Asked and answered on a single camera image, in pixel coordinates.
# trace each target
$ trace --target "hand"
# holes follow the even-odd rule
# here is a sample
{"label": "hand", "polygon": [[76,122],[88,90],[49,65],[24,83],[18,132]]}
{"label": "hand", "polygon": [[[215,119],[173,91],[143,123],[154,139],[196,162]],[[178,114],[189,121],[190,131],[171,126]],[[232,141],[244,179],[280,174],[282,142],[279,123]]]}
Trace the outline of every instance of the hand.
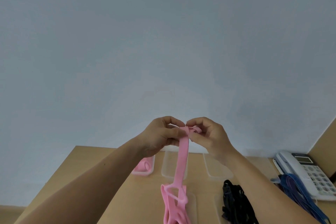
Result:
{"label": "hand", "polygon": [[202,133],[190,133],[191,141],[206,148],[216,160],[225,162],[226,156],[235,152],[223,126],[206,117],[188,120],[186,126],[198,126]]}
{"label": "hand", "polygon": [[135,138],[143,149],[144,158],[154,156],[166,145],[179,146],[179,139],[187,134],[174,125],[185,126],[182,121],[171,116],[157,118]]}

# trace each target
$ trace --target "skin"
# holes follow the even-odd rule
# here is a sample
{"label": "skin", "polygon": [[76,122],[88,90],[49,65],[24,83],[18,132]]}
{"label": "skin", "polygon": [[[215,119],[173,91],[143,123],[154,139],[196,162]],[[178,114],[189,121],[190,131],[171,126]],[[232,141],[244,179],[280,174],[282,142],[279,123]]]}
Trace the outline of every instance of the skin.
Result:
{"label": "skin", "polygon": [[[237,177],[260,224],[318,224],[311,215],[275,187],[231,145],[224,128],[202,117],[187,126],[199,126],[201,134],[190,139],[205,147]],[[171,116],[153,120],[97,165],[61,188],[33,210],[20,224],[95,224],[138,162],[158,153],[166,145],[179,145],[185,124]]]}

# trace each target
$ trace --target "wall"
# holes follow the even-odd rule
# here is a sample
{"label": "wall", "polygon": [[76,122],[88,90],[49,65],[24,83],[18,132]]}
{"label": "wall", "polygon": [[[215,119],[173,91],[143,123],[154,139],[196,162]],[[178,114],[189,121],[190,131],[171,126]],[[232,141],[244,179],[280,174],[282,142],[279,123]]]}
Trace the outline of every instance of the wall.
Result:
{"label": "wall", "polygon": [[308,152],[336,114],[335,0],[0,8],[0,205],[27,205],[75,145],[118,147],[155,117],[208,116],[273,155]]}
{"label": "wall", "polygon": [[336,119],[322,134],[309,155],[328,177],[336,172]]}

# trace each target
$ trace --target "telephone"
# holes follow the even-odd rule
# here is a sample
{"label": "telephone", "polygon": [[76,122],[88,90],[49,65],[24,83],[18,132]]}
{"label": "telephone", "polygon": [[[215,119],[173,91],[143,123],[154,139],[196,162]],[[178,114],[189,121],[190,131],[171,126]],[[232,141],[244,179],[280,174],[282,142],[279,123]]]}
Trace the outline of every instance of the telephone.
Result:
{"label": "telephone", "polygon": [[307,154],[280,151],[275,161],[285,174],[295,174],[312,198],[336,201],[336,188]]}

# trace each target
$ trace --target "finger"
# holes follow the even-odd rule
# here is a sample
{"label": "finger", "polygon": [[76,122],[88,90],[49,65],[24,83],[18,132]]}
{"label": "finger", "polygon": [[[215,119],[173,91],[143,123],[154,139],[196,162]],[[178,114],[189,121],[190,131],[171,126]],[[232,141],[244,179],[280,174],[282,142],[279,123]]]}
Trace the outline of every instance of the finger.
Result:
{"label": "finger", "polygon": [[174,138],[168,138],[166,145],[175,145],[175,146],[180,146],[180,141],[176,140]]}
{"label": "finger", "polygon": [[167,128],[178,128],[177,126],[174,126],[174,125],[171,125],[171,124],[169,124],[169,125],[167,125]]}
{"label": "finger", "polygon": [[172,116],[164,116],[161,119],[163,119],[163,121],[165,122],[166,125],[174,124],[178,127],[185,127],[186,126],[183,121],[178,120],[178,119],[176,119]]}
{"label": "finger", "polygon": [[202,129],[202,131],[204,131],[204,129],[207,130],[209,128],[212,128],[215,124],[217,123],[214,122],[213,120],[210,120],[207,117],[199,117],[188,120],[186,126],[188,127],[199,126]]}
{"label": "finger", "polygon": [[187,136],[187,133],[179,128],[163,128],[163,136],[165,138],[182,138]]}
{"label": "finger", "polygon": [[210,139],[204,136],[201,136],[198,133],[190,133],[189,138],[192,142],[195,142],[199,144],[200,146],[203,146],[206,149],[209,147]]}

